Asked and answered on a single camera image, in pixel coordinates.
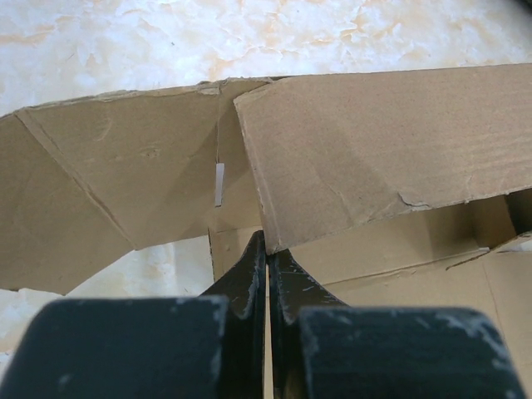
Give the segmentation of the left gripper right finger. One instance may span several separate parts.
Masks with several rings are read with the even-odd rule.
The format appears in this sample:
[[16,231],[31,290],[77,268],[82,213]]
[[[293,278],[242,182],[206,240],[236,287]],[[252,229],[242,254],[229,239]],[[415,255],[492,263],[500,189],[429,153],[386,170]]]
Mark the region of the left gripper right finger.
[[277,398],[522,398],[506,345],[461,307],[353,307],[288,250],[268,257]]

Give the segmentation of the brown cardboard box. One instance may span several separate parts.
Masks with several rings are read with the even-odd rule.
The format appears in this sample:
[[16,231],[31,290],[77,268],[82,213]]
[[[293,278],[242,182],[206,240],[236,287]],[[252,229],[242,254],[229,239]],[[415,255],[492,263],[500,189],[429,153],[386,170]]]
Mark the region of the brown cardboard box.
[[1,119],[1,290],[197,297],[262,231],[353,307],[461,307],[531,394],[531,67],[235,79]]

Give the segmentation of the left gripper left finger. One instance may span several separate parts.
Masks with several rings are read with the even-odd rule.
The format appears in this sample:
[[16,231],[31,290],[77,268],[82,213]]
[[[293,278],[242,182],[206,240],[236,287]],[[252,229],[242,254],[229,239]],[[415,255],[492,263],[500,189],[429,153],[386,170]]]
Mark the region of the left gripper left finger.
[[62,299],[31,321],[9,398],[260,398],[264,234],[197,297]]

